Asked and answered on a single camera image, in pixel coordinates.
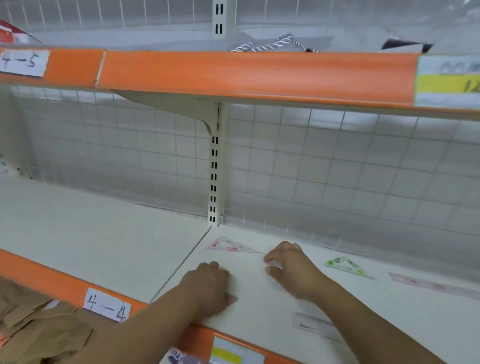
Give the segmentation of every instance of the right hand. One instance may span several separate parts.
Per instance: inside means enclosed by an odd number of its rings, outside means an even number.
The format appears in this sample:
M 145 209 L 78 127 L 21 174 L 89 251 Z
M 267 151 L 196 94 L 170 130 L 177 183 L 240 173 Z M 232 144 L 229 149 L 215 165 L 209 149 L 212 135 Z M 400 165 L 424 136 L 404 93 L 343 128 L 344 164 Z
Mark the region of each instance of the right hand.
M 298 244 L 282 242 L 264 257 L 265 263 L 281 263 L 282 268 L 268 266 L 265 271 L 293 297 L 313 301 L 325 276 L 305 255 Z

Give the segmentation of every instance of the pink ruler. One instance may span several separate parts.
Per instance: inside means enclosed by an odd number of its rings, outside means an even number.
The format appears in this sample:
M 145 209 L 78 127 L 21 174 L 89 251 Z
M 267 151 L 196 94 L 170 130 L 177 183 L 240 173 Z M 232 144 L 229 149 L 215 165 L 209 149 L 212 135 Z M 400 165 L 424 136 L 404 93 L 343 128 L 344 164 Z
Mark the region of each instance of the pink ruler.
M 409 286 L 427 288 L 432 291 L 453 294 L 455 296 L 462 296 L 462 297 L 471 298 L 473 300 L 480 301 L 479 291 L 468 290 L 466 288 L 450 286 L 448 284 L 432 282 L 424 279 L 402 276 L 400 274 L 395 274 L 395 273 L 389 273 L 389 275 L 395 282 L 408 284 Z

